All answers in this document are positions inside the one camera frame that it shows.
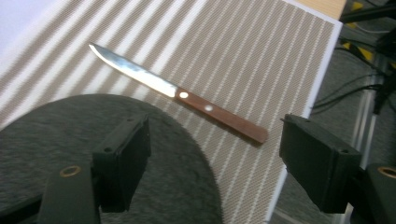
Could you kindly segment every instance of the wooden handle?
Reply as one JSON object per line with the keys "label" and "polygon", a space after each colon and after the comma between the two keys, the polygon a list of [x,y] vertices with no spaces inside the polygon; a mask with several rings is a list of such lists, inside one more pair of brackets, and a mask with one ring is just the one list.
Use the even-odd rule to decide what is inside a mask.
{"label": "wooden handle", "polygon": [[176,98],[251,139],[260,143],[264,143],[267,140],[268,132],[264,128],[242,119],[190,91],[178,88]]}

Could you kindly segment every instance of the striped mat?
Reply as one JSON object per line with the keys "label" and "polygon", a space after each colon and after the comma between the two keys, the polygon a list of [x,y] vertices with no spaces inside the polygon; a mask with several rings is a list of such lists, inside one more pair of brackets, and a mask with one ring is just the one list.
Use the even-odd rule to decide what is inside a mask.
{"label": "striped mat", "polygon": [[[225,222],[263,223],[286,176],[279,119],[309,115],[340,28],[293,1],[56,1],[1,58],[0,128],[73,95],[143,100],[201,146]],[[269,140],[256,146],[120,75],[96,58],[90,42],[267,128]]]}

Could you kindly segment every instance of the round hole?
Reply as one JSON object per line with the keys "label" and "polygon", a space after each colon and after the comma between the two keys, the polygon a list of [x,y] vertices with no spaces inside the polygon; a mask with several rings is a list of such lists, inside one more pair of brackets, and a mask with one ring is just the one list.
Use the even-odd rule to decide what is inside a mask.
{"label": "round hole", "polygon": [[381,166],[381,167],[378,167],[378,171],[382,175],[396,179],[396,170],[393,168]]}
{"label": "round hole", "polygon": [[69,177],[72,175],[76,175],[81,171],[81,167],[73,165],[63,168],[62,171],[59,173],[62,177]]}

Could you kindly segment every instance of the knife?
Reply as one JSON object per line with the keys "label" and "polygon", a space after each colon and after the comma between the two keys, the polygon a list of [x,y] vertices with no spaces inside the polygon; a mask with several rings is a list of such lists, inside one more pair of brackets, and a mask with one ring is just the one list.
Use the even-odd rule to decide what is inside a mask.
{"label": "knife", "polygon": [[264,143],[266,141],[268,132],[263,127],[257,126],[246,119],[242,119],[235,114],[208,102],[200,96],[156,76],[145,68],[128,61],[126,58],[117,55],[109,49],[102,48],[93,43],[90,44],[90,48],[96,56],[111,67],[119,70],[125,76],[131,77],[144,85],[151,87],[155,91],[189,105],[190,107],[206,114],[210,118],[259,143]]}

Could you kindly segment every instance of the steel blade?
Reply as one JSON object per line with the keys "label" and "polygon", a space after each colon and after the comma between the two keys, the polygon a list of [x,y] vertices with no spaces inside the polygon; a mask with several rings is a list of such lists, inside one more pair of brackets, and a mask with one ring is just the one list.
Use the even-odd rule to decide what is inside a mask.
{"label": "steel blade", "polygon": [[175,97],[177,86],[168,82],[145,68],[128,61],[126,58],[102,48],[96,44],[90,44],[91,50],[105,63],[122,72],[125,76],[131,77],[146,86],[159,91],[169,97]]}

